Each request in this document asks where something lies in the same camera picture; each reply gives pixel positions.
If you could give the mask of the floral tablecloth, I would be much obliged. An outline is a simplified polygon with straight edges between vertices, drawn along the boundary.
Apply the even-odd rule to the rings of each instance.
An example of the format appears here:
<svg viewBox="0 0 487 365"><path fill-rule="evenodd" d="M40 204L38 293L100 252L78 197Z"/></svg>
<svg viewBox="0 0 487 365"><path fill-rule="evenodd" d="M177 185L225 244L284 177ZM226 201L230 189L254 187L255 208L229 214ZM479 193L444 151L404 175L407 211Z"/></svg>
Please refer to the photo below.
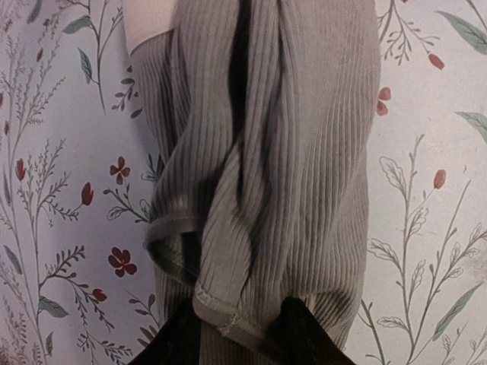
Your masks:
<svg viewBox="0 0 487 365"><path fill-rule="evenodd" d="M358 364L486 362L486 3L378 1ZM126 364L155 336L162 162L118 1L1 3L1 362Z"/></svg>

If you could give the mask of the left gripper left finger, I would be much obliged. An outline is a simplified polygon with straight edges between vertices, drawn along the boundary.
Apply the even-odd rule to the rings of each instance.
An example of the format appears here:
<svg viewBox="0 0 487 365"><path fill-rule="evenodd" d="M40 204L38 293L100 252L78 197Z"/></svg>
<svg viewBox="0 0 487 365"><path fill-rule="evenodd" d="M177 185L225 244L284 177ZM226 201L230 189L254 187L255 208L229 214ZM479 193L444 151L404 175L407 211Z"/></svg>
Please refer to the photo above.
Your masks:
<svg viewBox="0 0 487 365"><path fill-rule="evenodd" d="M131 365L198 365L201 320L184 300Z"/></svg>

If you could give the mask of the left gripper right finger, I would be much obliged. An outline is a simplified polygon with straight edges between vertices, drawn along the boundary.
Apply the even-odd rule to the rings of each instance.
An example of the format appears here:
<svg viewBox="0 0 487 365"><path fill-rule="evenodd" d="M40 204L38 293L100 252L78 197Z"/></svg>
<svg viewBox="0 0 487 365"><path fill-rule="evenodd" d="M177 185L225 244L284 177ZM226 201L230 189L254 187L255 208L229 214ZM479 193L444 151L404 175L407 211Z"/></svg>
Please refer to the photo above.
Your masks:
<svg viewBox="0 0 487 365"><path fill-rule="evenodd" d="M354 364L333 343L301 299L284 299L277 325L287 364Z"/></svg>

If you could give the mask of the taupe underwear cream waistband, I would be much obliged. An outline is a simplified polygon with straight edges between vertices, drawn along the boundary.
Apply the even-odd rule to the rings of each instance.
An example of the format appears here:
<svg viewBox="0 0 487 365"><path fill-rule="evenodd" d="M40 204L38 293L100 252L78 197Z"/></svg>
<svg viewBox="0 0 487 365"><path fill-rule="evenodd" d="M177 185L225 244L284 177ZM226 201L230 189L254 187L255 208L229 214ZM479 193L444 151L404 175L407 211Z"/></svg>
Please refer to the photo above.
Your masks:
<svg viewBox="0 0 487 365"><path fill-rule="evenodd" d="M375 3L122 7L163 163L145 234L163 325L191 300L199 364L287 364L294 297L342 351L367 260Z"/></svg>

